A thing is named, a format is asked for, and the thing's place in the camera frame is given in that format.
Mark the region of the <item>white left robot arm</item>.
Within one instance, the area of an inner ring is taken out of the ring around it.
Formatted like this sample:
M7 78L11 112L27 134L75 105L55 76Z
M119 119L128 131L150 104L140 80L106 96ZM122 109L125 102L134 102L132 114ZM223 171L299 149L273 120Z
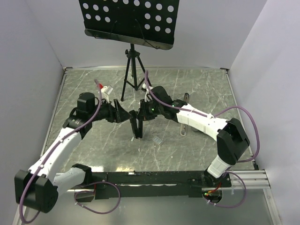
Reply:
M75 164L60 176L57 175L58 169L91 130L93 122L106 120L122 123L131 117L117 99L109 102L90 92L80 94L77 106L65 120L49 149L28 170L20 170L15 175L15 198L19 209L27 206L48 213L59 196L69 189L75 186L90 187L93 182L90 167Z

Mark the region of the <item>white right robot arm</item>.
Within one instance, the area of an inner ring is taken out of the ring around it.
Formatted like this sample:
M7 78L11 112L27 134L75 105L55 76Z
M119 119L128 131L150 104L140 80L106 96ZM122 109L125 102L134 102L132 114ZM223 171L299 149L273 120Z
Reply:
M217 155L204 172L208 186L216 186L226 170L237 164L249 147L250 140L237 118L218 118L180 99L172 100L162 86L147 87L144 84L142 90L145 91L145 98L140 102L136 115L136 121L139 122L137 138L142 137L143 121L162 115L167 120L195 128L216 141Z

